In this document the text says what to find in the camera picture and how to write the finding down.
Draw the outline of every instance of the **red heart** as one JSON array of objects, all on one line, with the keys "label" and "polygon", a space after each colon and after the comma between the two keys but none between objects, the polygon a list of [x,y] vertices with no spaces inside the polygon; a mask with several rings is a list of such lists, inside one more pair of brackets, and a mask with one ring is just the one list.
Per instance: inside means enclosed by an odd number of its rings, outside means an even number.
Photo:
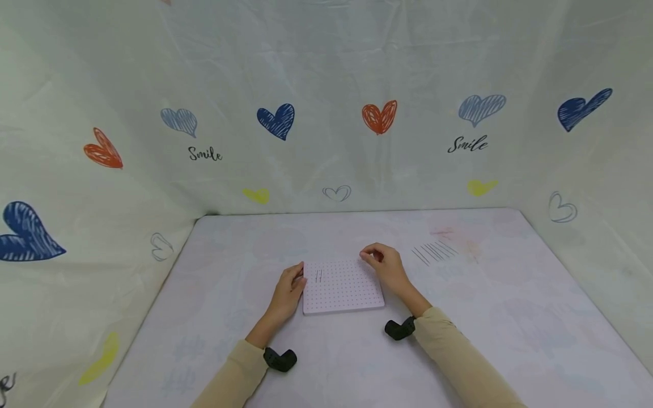
[{"label": "red heart", "polygon": [[92,143],[84,146],[84,153],[88,158],[104,167],[122,168],[122,159],[106,135],[96,127],[93,128],[93,133],[100,146]]},{"label": "red heart", "polygon": [[389,101],[380,112],[376,105],[363,106],[363,121],[376,134],[383,134],[390,129],[397,113],[397,101]]}]

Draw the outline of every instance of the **left hand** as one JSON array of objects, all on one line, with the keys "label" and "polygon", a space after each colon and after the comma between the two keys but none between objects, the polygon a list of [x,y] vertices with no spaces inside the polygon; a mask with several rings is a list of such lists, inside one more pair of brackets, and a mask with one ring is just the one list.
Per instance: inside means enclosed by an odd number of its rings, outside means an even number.
[{"label": "left hand", "polygon": [[281,273],[279,283],[274,289],[272,300],[263,318],[267,317],[279,325],[290,319],[295,314],[304,287],[306,287],[306,278],[304,277],[303,262],[285,269]]},{"label": "left hand", "polygon": [[268,309],[245,337],[249,344],[264,349],[281,325],[295,314],[299,298],[306,287],[306,278],[303,275],[303,262],[299,262],[281,273]]}]

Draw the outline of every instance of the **blue heart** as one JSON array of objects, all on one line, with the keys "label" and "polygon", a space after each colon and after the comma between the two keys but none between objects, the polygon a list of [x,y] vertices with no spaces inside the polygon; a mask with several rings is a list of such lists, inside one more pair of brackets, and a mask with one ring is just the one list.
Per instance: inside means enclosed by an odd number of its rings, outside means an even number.
[{"label": "blue heart", "polygon": [[256,112],[256,117],[259,119],[259,123],[265,129],[268,129],[268,132],[281,140],[285,140],[295,120],[295,108],[291,104],[285,103],[279,106],[276,115],[273,115],[267,109],[261,108]]},{"label": "blue heart", "polygon": [[468,120],[476,127],[483,119],[494,115],[505,106],[506,98],[503,95],[490,95],[481,99],[472,95],[465,99],[458,109],[460,119]]},{"label": "blue heart", "polygon": [[188,109],[179,109],[177,112],[170,108],[161,109],[161,119],[169,128],[176,131],[190,134],[195,136],[195,129],[197,129],[197,118]]},{"label": "blue heart", "polygon": [[567,132],[571,132],[578,122],[585,116],[591,114],[601,106],[612,95],[612,88],[605,88],[600,91],[589,102],[585,103],[584,98],[572,98],[560,105],[558,108],[558,120]]},{"label": "blue heart", "polygon": [[7,204],[5,223],[16,235],[0,235],[0,260],[29,262],[46,260],[66,253],[45,231],[36,211],[22,201]]}]

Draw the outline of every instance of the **wrinkled fabric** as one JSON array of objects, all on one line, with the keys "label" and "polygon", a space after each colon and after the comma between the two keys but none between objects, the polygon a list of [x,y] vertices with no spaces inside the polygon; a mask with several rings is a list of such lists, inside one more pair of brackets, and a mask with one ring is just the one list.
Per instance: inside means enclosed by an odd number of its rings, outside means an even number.
[{"label": "wrinkled fabric", "polygon": [[5,2],[7,406],[98,406],[207,213],[519,209],[651,371],[652,22],[638,0]]}]

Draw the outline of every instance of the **finger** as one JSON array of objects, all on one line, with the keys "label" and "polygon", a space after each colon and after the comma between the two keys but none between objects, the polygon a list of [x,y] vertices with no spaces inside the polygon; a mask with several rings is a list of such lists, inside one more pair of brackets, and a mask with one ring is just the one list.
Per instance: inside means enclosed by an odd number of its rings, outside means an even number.
[{"label": "finger", "polygon": [[361,258],[362,260],[364,260],[364,261],[367,262],[367,263],[368,263],[372,268],[374,268],[374,270],[377,270],[377,268],[381,266],[381,263],[380,263],[378,260],[374,259],[374,257],[371,256],[371,255],[368,254],[368,253],[361,252],[361,253],[359,253],[358,255],[360,255],[360,258]]},{"label": "finger", "polygon": [[290,287],[293,284],[293,280],[304,273],[304,262],[299,262],[297,265],[293,265],[290,268],[283,271],[281,275],[281,280],[286,281]]},{"label": "finger", "polygon": [[295,284],[295,287],[292,290],[292,294],[295,296],[297,301],[299,301],[299,296],[302,295],[302,292],[304,292],[304,288],[306,287],[306,278],[301,277],[297,279],[297,282]]},{"label": "finger", "polygon": [[383,245],[382,243],[375,242],[375,243],[373,243],[371,245],[368,245],[365,248],[363,248],[361,252],[372,254],[374,251],[377,251],[377,252],[380,252],[382,254],[385,254],[387,251],[389,251],[391,249],[392,249],[392,247],[389,247],[387,245]]},{"label": "finger", "polygon": [[293,279],[293,286],[291,290],[297,287],[297,283],[300,281],[300,279],[302,279],[303,276],[304,276],[304,270],[301,270],[299,274],[297,274],[297,276]]}]

